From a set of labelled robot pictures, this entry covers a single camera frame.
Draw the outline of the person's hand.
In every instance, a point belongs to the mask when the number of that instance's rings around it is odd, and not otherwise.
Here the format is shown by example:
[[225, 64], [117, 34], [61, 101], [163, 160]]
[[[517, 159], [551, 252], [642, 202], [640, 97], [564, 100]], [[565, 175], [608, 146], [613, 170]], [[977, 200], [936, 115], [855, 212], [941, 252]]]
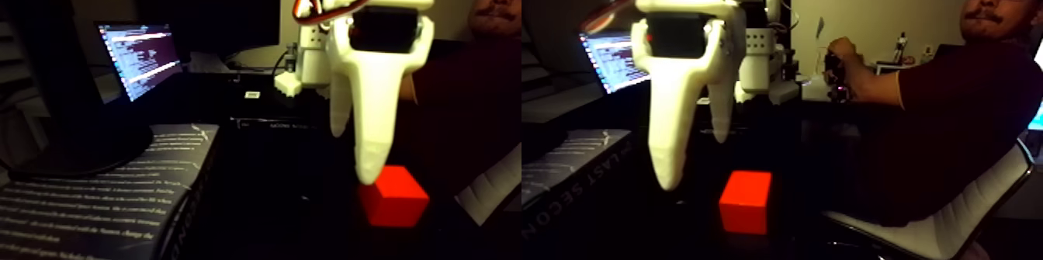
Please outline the person's hand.
[[852, 68], [862, 65], [862, 57], [856, 51], [856, 46], [848, 37], [840, 37], [831, 41], [827, 47], [829, 54], [836, 57], [836, 62], [827, 62], [826, 69], [832, 71], [834, 68]]

